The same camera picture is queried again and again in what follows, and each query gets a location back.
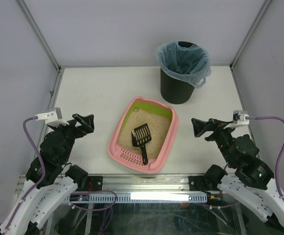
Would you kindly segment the black litter scoop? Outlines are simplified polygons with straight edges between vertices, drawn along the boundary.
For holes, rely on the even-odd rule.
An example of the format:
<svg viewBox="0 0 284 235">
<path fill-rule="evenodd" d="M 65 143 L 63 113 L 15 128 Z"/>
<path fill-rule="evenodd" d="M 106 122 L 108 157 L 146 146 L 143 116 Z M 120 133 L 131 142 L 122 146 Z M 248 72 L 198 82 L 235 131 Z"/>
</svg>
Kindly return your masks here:
<svg viewBox="0 0 284 235">
<path fill-rule="evenodd" d="M 139 147 L 141 149 L 143 165 L 147 165 L 149 161 L 146 151 L 146 144 L 152 140 L 148 124 L 145 123 L 139 127 L 134 128 L 131 131 L 131 139 L 133 147 Z"/>
</svg>

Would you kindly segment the pink litter box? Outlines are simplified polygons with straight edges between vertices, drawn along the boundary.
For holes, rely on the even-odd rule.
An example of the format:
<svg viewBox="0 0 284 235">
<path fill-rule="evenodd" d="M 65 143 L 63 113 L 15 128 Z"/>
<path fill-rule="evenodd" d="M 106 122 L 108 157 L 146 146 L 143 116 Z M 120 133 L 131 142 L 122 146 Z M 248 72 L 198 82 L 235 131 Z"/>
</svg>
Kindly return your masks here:
<svg viewBox="0 0 284 235">
<path fill-rule="evenodd" d="M 124 126 L 126 125 L 130 114 L 136 108 L 142 109 L 151 114 L 166 117 L 171 121 L 168 133 L 165 137 L 158 157 L 156 159 L 149 158 L 149 163 L 147 165 L 143 164 L 141 154 L 133 153 L 126 147 L 122 147 L 117 143 L 117 139 Z M 107 147 L 108 154 L 113 160 L 132 170 L 146 174 L 158 173 L 163 168 L 169 156 L 170 150 L 176 137 L 178 125 L 179 118 L 172 106 L 166 105 L 160 101 L 137 96 L 131 100 L 130 104 L 117 123 L 115 131 Z"/>
</svg>

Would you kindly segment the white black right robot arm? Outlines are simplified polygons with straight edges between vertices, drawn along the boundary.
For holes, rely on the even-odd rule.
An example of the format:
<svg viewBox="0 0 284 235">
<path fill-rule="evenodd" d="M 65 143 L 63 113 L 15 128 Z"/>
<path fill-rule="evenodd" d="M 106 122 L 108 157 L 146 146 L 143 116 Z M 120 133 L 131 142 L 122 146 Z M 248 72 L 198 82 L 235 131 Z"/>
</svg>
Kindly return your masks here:
<svg viewBox="0 0 284 235">
<path fill-rule="evenodd" d="M 200 179 L 194 180 L 194 186 L 205 193 L 218 189 L 229 194 L 266 226 L 284 233 L 284 192 L 277 172 L 257 157 L 260 150 L 248 134 L 237 138 L 231 135 L 250 120 L 247 114 L 235 114 L 230 122 L 191 119 L 194 136 L 198 138 L 211 132 L 205 140 L 214 141 L 228 168 L 235 170 L 231 176 L 224 168 L 213 164 Z"/>
</svg>

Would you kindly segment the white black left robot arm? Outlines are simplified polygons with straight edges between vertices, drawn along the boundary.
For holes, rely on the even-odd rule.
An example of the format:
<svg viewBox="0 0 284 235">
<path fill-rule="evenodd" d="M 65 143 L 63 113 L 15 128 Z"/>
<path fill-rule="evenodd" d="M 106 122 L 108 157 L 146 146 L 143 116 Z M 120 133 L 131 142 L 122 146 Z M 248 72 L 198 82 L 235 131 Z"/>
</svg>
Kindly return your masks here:
<svg viewBox="0 0 284 235">
<path fill-rule="evenodd" d="M 28 133 L 26 124 L 31 120 L 42 120 L 51 128 L 40 146 L 36 146 Z M 0 235 L 39 234 L 61 202 L 87 182 L 88 173 L 72 165 L 58 187 L 45 195 L 67 164 L 76 139 L 94 132 L 94 115 L 73 114 L 71 120 L 65 121 L 60 112 L 52 110 L 27 118 L 22 126 L 37 156 L 25 175 L 20 197 L 7 218 L 0 223 Z"/>
</svg>

